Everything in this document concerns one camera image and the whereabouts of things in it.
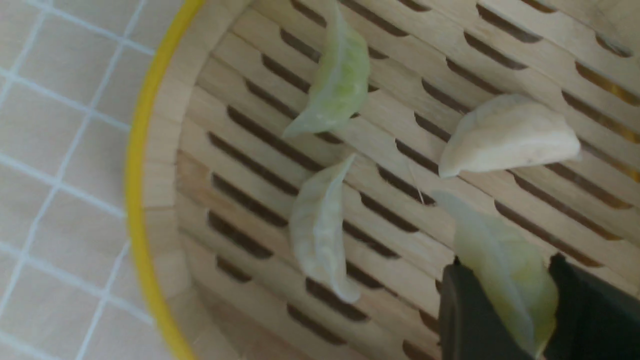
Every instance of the bamboo steamer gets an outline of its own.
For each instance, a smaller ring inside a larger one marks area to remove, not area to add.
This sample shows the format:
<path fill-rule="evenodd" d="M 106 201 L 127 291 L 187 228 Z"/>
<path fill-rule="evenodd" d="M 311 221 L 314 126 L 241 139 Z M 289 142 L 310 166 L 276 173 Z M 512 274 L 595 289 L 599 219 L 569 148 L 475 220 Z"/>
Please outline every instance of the bamboo steamer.
<path fill-rule="evenodd" d="M 189 0 L 140 95 L 127 206 L 148 306 L 177 359 L 440 359 L 446 190 L 550 256 L 640 287 L 640 3 L 345 0 L 371 47 L 369 98 L 332 134 L 282 140 L 307 101 L 325 0 Z M 566 115 L 582 161 L 442 180 L 463 114 L 521 93 Z M 302 182 L 358 152 L 345 180 L 351 305 L 288 245 Z"/>

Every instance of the yellow rim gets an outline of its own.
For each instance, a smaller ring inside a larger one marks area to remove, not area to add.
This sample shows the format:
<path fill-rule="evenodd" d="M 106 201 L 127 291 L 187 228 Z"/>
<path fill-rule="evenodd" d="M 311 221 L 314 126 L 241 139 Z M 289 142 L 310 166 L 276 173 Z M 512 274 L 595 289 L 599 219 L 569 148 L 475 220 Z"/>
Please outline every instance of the yellow rim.
<path fill-rule="evenodd" d="M 153 112 L 156 93 L 164 78 L 166 68 L 182 35 L 191 24 L 191 20 L 202 6 L 204 0 L 186 0 L 175 16 L 169 30 L 156 52 L 154 61 L 147 72 L 144 85 L 138 96 L 138 105 L 134 116 L 127 165 L 125 171 L 125 192 L 131 249 L 138 269 L 140 287 L 147 300 L 147 306 L 165 342 L 178 360 L 196 360 L 189 343 L 182 337 L 167 303 L 164 301 L 160 285 L 156 279 L 153 258 L 149 251 L 145 215 L 142 204 L 142 179 L 147 144 L 147 128 Z"/>

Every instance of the tiled floor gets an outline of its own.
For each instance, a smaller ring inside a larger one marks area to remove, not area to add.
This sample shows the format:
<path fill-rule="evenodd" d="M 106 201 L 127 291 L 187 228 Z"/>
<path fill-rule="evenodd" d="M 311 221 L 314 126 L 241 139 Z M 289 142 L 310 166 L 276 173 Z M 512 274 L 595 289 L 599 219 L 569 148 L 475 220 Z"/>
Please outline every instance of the tiled floor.
<path fill-rule="evenodd" d="M 170 359 L 129 262 L 136 96 L 181 0 L 0 0 L 0 359 Z"/>

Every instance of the black tongs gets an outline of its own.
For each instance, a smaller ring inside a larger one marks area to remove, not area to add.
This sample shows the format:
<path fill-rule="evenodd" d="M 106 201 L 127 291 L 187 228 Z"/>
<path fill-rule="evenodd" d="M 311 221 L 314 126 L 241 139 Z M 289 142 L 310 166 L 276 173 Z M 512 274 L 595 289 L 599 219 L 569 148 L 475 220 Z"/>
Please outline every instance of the black tongs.
<path fill-rule="evenodd" d="M 591 274 L 551 258 L 559 291 L 547 360 L 640 360 L 640 302 Z M 511 339 L 473 272 L 445 267 L 440 297 L 443 360 L 531 360 Z"/>

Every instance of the white dumpling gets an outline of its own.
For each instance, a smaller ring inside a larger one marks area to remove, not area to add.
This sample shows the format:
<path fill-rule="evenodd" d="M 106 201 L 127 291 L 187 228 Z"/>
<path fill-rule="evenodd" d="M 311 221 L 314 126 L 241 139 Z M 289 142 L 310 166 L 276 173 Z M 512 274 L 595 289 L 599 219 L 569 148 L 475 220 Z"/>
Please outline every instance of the white dumpling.
<path fill-rule="evenodd" d="M 431 196 L 456 220 L 453 247 L 515 342 L 538 358 L 556 328 L 558 291 L 538 249 L 499 218 L 450 193 Z"/>
<path fill-rule="evenodd" d="M 342 181 L 355 154 L 307 180 L 293 203 L 289 231 L 296 259 L 304 273 L 328 284 L 344 302 L 360 298 L 358 286 L 346 277 L 342 242 Z"/>
<path fill-rule="evenodd" d="M 466 114 L 440 158 L 440 177 L 575 158 L 580 142 L 564 116 L 518 94 L 500 95 Z"/>
<path fill-rule="evenodd" d="M 336 0 L 327 3 L 332 16 L 324 54 L 309 90 L 309 103 L 285 129 L 282 136 L 286 138 L 340 127 L 367 98 L 371 71 L 367 42 L 344 20 Z"/>

